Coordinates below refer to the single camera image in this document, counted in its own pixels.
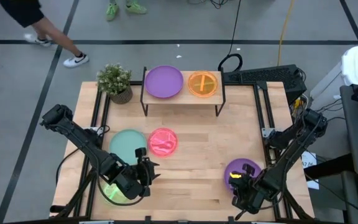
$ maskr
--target orange plate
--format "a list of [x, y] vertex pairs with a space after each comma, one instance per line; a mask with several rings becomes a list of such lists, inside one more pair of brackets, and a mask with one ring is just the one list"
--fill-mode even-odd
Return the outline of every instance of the orange plate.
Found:
[[199, 97], [209, 97], [216, 92], [218, 81], [211, 72], [197, 71], [190, 75], [188, 86], [192, 94]]

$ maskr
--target white sneaker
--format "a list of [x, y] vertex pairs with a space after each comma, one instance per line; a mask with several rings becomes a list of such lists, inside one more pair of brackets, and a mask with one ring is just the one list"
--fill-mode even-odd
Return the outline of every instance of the white sneaker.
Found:
[[28, 43], [39, 44], [42, 47], [49, 47], [51, 45], [49, 40], [39, 40], [36, 36], [34, 36], [32, 34], [24, 34], [24, 39]]
[[73, 57], [65, 60], [63, 62], [63, 65], [66, 66], [67, 68], [74, 68], [86, 62], [89, 62], [89, 60], [90, 58], [86, 54], [83, 54], [83, 57]]

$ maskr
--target wooden shelf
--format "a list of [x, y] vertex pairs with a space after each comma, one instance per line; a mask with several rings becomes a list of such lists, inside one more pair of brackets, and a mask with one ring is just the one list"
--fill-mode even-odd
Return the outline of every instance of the wooden shelf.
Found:
[[142, 101], [145, 105], [221, 105], [223, 104], [224, 98], [223, 98], [223, 88], [222, 86], [222, 76], [221, 72], [211, 72], [218, 81], [218, 87], [216, 89], [216, 92], [214, 95], [210, 97], [198, 97], [194, 94], [192, 94], [188, 87], [188, 79], [191, 74], [193, 74], [196, 71], [181, 71], [183, 74], [183, 88], [180, 90], [178, 94], [171, 98], [157, 98], [152, 95], [150, 95], [146, 88], [143, 88], [143, 95], [142, 95]]

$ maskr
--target purple bowl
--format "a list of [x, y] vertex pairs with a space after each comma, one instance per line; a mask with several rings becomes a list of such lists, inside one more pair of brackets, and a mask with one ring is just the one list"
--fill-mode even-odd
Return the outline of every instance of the purple bowl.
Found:
[[175, 67], [161, 65], [149, 71], [145, 78], [148, 93], [158, 98], [175, 96], [183, 87], [183, 75]]
[[233, 188], [229, 184], [230, 173], [233, 172], [233, 171], [237, 171], [237, 172], [240, 172], [240, 173], [245, 173], [245, 171], [242, 169], [242, 166], [244, 164], [248, 164], [248, 165], [252, 166], [255, 169], [254, 174], [251, 175], [251, 177], [253, 177], [253, 178], [257, 177], [260, 174], [260, 172], [262, 171], [262, 169], [252, 160], [249, 160], [249, 159], [234, 159], [233, 161], [231, 161], [229, 163], [229, 165], [226, 166], [226, 170], [224, 171], [224, 183], [226, 184], [227, 189], [233, 190]]

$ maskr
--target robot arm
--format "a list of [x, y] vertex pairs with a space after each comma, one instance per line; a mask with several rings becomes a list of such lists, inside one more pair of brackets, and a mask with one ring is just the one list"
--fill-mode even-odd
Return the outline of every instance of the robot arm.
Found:
[[146, 185], [151, 185], [152, 180], [158, 176], [154, 173], [154, 166], [158, 164], [144, 157], [145, 148], [136, 149], [138, 164], [130, 166], [116, 154], [101, 150], [96, 131], [82, 129], [73, 122], [73, 113], [67, 106], [55, 105], [42, 119], [41, 126], [66, 136], [89, 157], [92, 167], [96, 168], [99, 176], [110, 185], [117, 184], [119, 190], [128, 199], [134, 199], [138, 195], [150, 195]]
[[264, 200], [272, 201], [285, 190], [287, 172], [299, 159], [307, 147], [325, 134], [327, 120], [322, 114], [307, 109], [295, 124], [283, 132], [272, 131], [264, 144], [283, 151], [278, 161], [264, 169], [256, 179], [250, 176], [251, 167], [246, 166], [246, 174], [235, 173], [229, 178], [234, 188], [232, 204], [243, 212], [256, 214]]

